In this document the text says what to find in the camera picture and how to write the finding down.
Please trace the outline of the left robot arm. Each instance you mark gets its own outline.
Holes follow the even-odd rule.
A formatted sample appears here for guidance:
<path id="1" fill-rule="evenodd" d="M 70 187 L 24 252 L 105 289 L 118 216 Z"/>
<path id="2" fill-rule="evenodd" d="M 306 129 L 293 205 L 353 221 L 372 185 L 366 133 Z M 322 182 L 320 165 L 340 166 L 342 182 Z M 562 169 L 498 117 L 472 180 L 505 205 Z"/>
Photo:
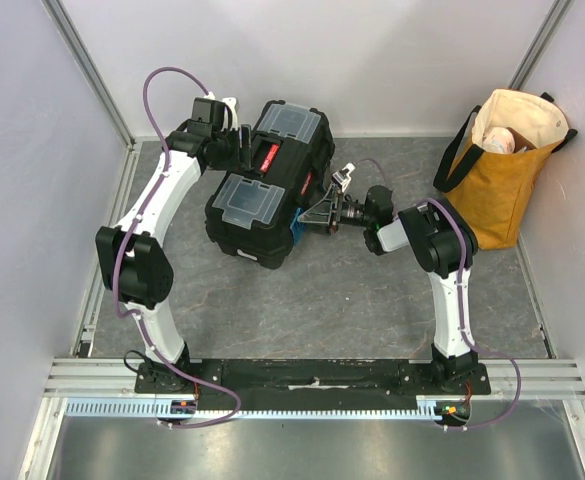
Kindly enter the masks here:
<path id="1" fill-rule="evenodd" d="M 133 319 L 142 337 L 139 381 L 155 380 L 173 393 L 209 384 L 192 375 L 187 343 L 174 322 L 168 300 L 174 270 L 163 244 L 178 207 L 202 175 L 240 164 L 249 131 L 238 120 L 236 98 L 195 98 L 191 116 L 159 138 L 158 163 L 140 197 L 114 225 L 96 233 L 104 287 L 117 315 Z"/>

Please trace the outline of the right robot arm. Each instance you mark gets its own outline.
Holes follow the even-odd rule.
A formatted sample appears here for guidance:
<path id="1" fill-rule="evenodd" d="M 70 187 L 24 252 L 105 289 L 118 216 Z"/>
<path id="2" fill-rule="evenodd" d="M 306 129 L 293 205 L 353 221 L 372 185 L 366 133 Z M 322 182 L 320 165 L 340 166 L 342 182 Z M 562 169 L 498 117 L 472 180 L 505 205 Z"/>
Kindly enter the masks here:
<path id="1" fill-rule="evenodd" d="M 362 227 L 375 255 L 410 247 L 433 294 L 435 334 L 426 378 L 441 393 L 461 386 L 472 390 L 481 379 L 469 320 L 469 277 L 478 240 L 447 200 L 426 199 L 395 212 L 392 192 L 383 185 L 370 187 L 362 203 L 331 186 L 298 222 L 327 234 L 342 224 Z"/>

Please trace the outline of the black plastic toolbox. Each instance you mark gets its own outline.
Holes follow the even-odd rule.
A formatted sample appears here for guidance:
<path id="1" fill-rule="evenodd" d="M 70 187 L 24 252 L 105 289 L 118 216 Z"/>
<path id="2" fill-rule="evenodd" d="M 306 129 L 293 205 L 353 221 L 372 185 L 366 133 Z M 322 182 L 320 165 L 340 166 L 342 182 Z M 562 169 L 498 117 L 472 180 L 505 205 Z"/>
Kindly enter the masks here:
<path id="1" fill-rule="evenodd" d="M 266 103 L 251 132 L 252 168 L 226 173 L 205 206 L 208 238 L 226 255 L 281 267 L 304 230 L 298 216 L 323 196 L 334 151 L 324 112 Z"/>

